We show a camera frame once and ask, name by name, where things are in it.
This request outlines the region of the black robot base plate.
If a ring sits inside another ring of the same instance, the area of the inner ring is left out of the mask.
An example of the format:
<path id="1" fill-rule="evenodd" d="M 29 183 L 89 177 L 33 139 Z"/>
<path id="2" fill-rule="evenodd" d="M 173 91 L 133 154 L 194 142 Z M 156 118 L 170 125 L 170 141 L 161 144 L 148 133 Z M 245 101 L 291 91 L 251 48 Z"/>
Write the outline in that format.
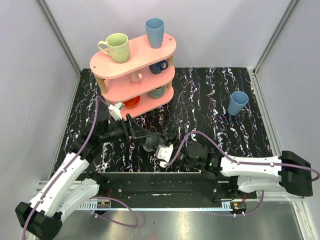
<path id="1" fill-rule="evenodd" d="M 100 196 L 124 199 L 134 196 L 189 195 L 211 200 L 256 199 L 255 192 L 238 190 L 237 177 L 213 177 L 200 172 L 85 172 L 77 178 L 102 181 Z"/>

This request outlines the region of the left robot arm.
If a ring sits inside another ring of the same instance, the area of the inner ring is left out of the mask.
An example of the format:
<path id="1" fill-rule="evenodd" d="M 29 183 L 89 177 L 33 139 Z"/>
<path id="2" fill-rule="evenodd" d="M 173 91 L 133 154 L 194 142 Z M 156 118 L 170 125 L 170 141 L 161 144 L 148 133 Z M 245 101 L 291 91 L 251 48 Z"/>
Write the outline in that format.
<path id="1" fill-rule="evenodd" d="M 21 201 L 15 208 L 22 239 L 30 232 L 41 240 L 52 240 L 63 221 L 86 200 L 103 198 L 108 193 L 109 179 L 98 172 L 90 172 L 83 183 L 72 192 L 70 186 L 102 152 L 102 145 L 117 140 L 144 140 L 151 132 L 139 126 L 130 114 L 126 120 L 112 124 L 107 120 L 93 120 L 76 138 L 57 172 L 45 187 L 29 202 Z"/>

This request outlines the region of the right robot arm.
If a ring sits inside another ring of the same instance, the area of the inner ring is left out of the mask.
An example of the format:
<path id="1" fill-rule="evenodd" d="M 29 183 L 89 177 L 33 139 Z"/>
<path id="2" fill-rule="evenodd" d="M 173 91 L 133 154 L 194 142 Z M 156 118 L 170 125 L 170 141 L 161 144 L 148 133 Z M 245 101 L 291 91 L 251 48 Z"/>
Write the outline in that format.
<path id="1" fill-rule="evenodd" d="M 216 152 L 198 142 L 187 145 L 185 152 L 182 146 L 172 159 L 172 151 L 161 146 L 157 158 L 163 167 L 182 160 L 215 181 L 227 181 L 228 195 L 239 198 L 244 193 L 255 191 L 282 191 L 300 197 L 313 196 L 313 179 L 311 164 L 288 150 L 279 156 L 237 157 L 217 148 Z"/>

